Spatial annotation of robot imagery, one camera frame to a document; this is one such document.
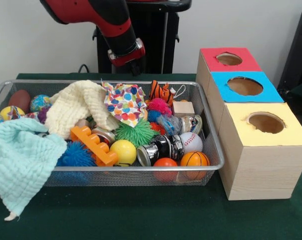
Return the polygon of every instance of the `green spiky ball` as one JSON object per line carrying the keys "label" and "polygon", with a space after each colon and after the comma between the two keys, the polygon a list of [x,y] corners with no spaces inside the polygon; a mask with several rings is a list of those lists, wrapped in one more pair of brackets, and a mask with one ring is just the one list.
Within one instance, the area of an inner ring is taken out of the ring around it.
{"label": "green spiky ball", "polygon": [[128,140],[137,148],[141,145],[147,145],[151,139],[158,135],[148,121],[141,119],[133,128],[125,123],[120,122],[120,127],[116,130],[116,140]]}

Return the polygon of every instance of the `yellow box top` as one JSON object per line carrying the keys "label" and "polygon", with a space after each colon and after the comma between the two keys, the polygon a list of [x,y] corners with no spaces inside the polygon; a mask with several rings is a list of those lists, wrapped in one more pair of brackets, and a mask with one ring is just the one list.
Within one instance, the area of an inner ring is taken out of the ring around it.
{"label": "yellow box top", "polygon": [[244,146],[302,146],[302,126],[287,103],[227,103]]}

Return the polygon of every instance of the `orange striped toy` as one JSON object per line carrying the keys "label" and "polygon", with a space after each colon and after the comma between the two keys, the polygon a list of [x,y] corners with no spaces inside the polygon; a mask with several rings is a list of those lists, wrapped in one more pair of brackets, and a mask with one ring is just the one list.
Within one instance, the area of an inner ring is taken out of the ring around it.
{"label": "orange striped toy", "polygon": [[166,83],[161,87],[156,80],[152,81],[150,99],[161,98],[163,99],[170,107],[173,103],[174,94],[169,90],[169,84]]}

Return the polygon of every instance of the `black cable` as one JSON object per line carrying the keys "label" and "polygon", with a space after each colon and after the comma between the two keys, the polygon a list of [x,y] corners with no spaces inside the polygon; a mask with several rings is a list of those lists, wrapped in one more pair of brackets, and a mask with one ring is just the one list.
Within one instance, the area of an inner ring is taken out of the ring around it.
{"label": "black cable", "polygon": [[87,67],[87,65],[82,64],[82,65],[80,66],[80,68],[79,68],[79,71],[77,71],[79,74],[81,73],[82,68],[85,68],[86,72],[87,72],[87,73],[90,73],[90,70],[89,70],[89,68]]}

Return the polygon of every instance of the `white wall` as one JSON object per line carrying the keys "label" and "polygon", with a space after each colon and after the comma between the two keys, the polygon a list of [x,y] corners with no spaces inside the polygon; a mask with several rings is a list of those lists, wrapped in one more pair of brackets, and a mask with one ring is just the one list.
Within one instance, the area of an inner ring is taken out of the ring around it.
{"label": "white wall", "polygon": [[[175,73],[195,73],[199,48],[247,47],[277,84],[302,0],[193,0],[180,13]],[[57,24],[39,0],[0,0],[0,82],[18,73],[97,71],[90,23]]]}

